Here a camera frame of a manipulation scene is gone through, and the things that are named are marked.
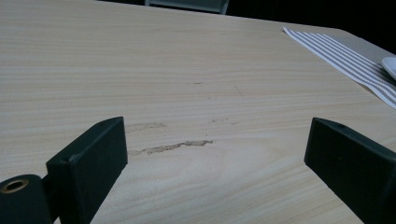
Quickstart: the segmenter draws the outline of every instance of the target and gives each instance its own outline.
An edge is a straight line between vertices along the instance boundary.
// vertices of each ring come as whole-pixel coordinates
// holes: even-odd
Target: light wood surface
[[[396,111],[282,26],[95,1],[0,3],[0,180],[124,116],[92,223],[361,223],[304,165],[311,119],[396,149]]]

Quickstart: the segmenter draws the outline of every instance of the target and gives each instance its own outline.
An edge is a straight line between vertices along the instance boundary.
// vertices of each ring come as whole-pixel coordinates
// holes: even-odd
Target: tabletop
[[[97,1],[0,2],[0,180],[123,116],[92,223],[361,223],[304,165],[313,117],[396,149],[396,111],[275,21]]]

